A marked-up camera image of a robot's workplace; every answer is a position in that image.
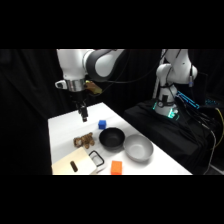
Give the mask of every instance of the silver bowl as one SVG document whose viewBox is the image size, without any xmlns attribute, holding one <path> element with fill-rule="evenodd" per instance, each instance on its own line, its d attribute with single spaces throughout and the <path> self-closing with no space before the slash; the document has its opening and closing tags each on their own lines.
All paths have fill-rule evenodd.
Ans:
<svg viewBox="0 0 224 224">
<path fill-rule="evenodd" d="M 153 144 L 142 135 L 132 135 L 124 142 L 126 154 L 135 162 L 145 162 L 154 152 Z"/>
</svg>

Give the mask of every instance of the wooden block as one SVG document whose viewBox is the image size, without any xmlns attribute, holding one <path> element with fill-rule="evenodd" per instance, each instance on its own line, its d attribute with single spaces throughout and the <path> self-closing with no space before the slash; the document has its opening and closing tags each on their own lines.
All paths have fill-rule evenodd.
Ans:
<svg viewBox="0 0 224 224">
<path fill-rule="evenodd" d="M 112 162 L 111 175 L 122 175 L 122 162 Z"/>
</svg>

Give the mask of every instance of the yellow object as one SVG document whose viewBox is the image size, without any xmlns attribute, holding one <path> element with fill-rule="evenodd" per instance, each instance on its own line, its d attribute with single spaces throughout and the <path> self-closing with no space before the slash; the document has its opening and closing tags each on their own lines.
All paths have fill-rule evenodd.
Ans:
<svg viewBox="0 0 224 224">
<path fill-rule="evenodd" d="M 222 133 L 222 137 L 221 137 L 219 143 L 215 146 L 215 148 L 217 148 L 217 147 L 220 145 L 220 143 L 222 142 L 223 137 L 224 137 L 224 119 L 223 119 L 223 116 L 222 116 L 221 111 L 220 111 L 218 108 L 216 108 L 216 110 L 219 112 L 219 114 L 220 114 L 220 116 L 221 116 L 221 119 L 222 119 L 223 133 Z"/>
<path fill-rule="evenodd" d="M 97 167 L 83 147 L 52 166 L 53 175 L 97 175 Z"/>
</svg>

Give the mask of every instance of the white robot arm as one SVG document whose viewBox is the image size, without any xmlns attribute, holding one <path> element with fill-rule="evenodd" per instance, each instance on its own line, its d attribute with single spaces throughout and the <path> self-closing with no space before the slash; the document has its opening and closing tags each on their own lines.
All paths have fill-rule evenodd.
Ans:
<svg viewBox="0 0 224 224">
<path fill-rule="evenodd" d="M 173 118 L 175 113 L 178 113 L 177 110 L 175 111 L 173 98 L 177 94 L 177 89 L 173 84 L 189 84 L 189 87 L 192 87 L 198 71 L 189 60 L 188 49 L 169 49 L 165 57 L 170 64 L 163 64 L 157 70 L 160 95 L 155 111 L 160 115 Z"/>
<path fill-rule="evenodd" d="M 104 82 L 110 79 L 125 55 L 125 49 L 58 49 L 58 59 L 63 71 L 64 80 L 57 82 L 58 89 L 70 92 L 83 121 L 87 121 L 87 92 L 85 76 L 88 74 L 93 81 Z"/>
<path fill-rule="evenodd" d="M 76 103 L 83 121 L 87 121 L 85 76 L 88 74 L 93 81 L 104 82 L 110 79 L 125 55 L 125 49 L 58 49 L 58 59 L 64 74 L 64 80 L 57 82 L 56 87 L 70 92 Z M 155 106 L 156 113 L 173 118 L 175 103 L 173 97 L 177 94 L 174 83 L 193 85 L 197 77 L 197 69 L 192 66 L 188 49 L 169 49 L 166 60 L 157 70 L 160 80 L 160 95 Z"/>
</svg>

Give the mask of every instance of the table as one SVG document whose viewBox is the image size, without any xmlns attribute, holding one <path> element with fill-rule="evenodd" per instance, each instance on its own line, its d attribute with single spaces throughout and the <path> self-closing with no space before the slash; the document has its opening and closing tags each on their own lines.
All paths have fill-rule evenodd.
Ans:
<svg viewBox="0 0 224 224">
<path fill-rule="evenodd" d="M 90 154 L 92 151 L 97 151 L 104 158 L 105 164 L 99 167 L 98 175 L 110 175 L 113 160 L 123 162 L 123 175 L 191 175 L 155 144 L 153 144 L 153 156 L 145 163 L 136 163 L 130 160 L 123 148 L 116 152 L 105 150 L 98 140 L 102 132 L 102 130 L 98 129 L 99 120 L 106 120 L 108 128 L 116 127 L 121 129 L 126 137 L 140 133 L 104 103 L 89 107 L 88 112 L 89 118 L 86 123 L 82 122 L 78 111 L 49 119 L 52 164 L 76 150 L 73 145 L 75 137 L 93 132 L 96 144 L 86 152 Z M 97 157 L 93 158 L 93 160 L 97 164 L 100 163 Z"/>
<path fill-rule="evenodd" d="M 205 130 L 207 138 L 204 138 L 201 125 L 191 119 L 184 109 L 176 120 L 156 114 L 153 110 L 154 104 L 153 101 L 139 103 L 125 111 L 124 119 L 189 172 L 203 174 L 210 158 L 208 155 L 208 161 L 204 162 L 206 149 L 209 148 L 207 138 L 212 137 L 210 132 Z M 189 133 L 185 120 L 197 136 L 200 147 Z"/>
</svg>

